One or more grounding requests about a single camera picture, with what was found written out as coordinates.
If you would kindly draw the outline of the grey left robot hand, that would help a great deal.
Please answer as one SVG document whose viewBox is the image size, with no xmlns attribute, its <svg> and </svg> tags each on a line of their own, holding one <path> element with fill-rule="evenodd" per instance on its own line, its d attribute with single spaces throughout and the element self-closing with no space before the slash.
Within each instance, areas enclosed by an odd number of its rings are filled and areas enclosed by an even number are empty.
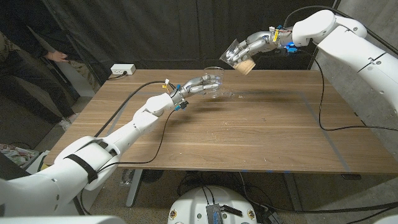
<svg viewBox="0 0 398 224">
<path fill-rule="evenodd" d="M 192 78 L 184 85 L 173 90 L 169 95 L 174 105 L 180 104 L 186 98 L 193 95 L 204 93 L 207 95 L 216 92 L 222 85 L 222 77 L 216 75 L 204 75 L 202 77 Z"/>
</svg>

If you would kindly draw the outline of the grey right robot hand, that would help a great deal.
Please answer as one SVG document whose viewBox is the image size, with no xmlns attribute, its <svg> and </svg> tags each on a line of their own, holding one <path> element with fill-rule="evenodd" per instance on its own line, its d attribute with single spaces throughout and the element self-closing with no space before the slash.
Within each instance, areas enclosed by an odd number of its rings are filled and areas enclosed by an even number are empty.
<svg viewBox="0 0 398 224">
<path fill-rule="evenodd" d="M 233 66 L 252 59 L 252 56 L 259 52 L 270 52 L 291 42 L 291 30 L 260 31 L 251 34 L 242 42 L 234 40 L 221 59 Z"/>
</svg>

